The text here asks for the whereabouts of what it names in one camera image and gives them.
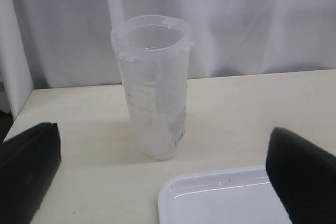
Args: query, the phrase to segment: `table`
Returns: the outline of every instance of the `table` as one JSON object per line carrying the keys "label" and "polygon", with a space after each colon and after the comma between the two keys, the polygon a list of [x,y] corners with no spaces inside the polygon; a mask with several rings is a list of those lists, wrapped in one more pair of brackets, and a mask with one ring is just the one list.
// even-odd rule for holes
{"label": "table", "polygon": [[7,138],[58,122],[62,164],[33,224],[158,223],[162,185],[180,174],[264,164],[274,126],[336,154],[336,70],[190,80],[186,138],[140,154],[122,86],[34,90]]}

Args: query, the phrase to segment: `translucent plastic container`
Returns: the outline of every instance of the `translucent plastic container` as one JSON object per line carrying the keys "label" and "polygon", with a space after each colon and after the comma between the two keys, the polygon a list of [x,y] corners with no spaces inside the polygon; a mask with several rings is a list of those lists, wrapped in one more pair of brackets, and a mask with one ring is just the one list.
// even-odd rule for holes
{"label": "translucent plastic container", "polygon": [[159,15],[135,17],[111,34],[139,150],[171,158],[184,136],[190,25]]}

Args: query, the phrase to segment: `white curtain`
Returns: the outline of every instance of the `white curtain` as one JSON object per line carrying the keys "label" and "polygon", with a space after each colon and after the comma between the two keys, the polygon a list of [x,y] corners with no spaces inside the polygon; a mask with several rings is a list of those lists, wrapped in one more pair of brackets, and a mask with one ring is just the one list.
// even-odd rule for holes
{"label": "white curtain", "polygon": [[13,0],[35,88],[120,83],[115,24],[161,14],[193,29],[189,77],[336,67],[336,0]]}

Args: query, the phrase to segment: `white tray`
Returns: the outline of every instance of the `white tray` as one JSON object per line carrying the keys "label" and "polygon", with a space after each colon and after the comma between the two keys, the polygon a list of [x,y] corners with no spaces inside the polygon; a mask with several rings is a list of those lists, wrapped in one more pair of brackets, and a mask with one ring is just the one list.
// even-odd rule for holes
{"label": "white tray", "polygon": [[290,224],[264,167],[177,177],[159,194],[160,224]]}

